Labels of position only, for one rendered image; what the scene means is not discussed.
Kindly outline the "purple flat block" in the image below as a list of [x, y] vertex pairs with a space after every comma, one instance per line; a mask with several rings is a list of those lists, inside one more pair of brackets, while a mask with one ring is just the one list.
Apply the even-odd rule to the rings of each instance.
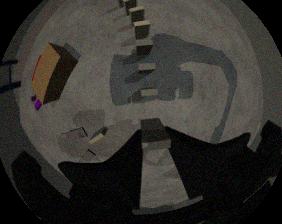
[[37, 112], [37, 109], [40, 109], [41, 105], [43, 105], [43, 104], [41, 104], [41, 103], [40, 103], [40, 100], [37, 99], [37, 101], [36, 101], [36, 103], [35, 103], [36, 112]]

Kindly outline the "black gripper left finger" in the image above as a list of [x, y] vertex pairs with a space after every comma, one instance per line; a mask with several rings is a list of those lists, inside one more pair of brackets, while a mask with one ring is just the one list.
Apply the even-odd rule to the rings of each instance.
[[70, 183], [94, 189], [114, 190], [121, 194], [132, 210], [140, 209], [142, 144], [141, 129], [130, 136], [120, 151], [102, 163], [73, 163], [57, 165]]

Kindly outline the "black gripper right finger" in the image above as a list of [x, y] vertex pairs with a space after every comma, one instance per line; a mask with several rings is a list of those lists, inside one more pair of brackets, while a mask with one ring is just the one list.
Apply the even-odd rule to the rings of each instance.
[[165, 127], [172, 139], [168, 151], [172, 155], [178, 173], [188, 193], [189, 200], [201, 196], [202, 189], [210, 183], [223, 161], [241, 151], [249, 143], [251, 133], [242, 133], [223, 143], [210, 144], [184, 132]]

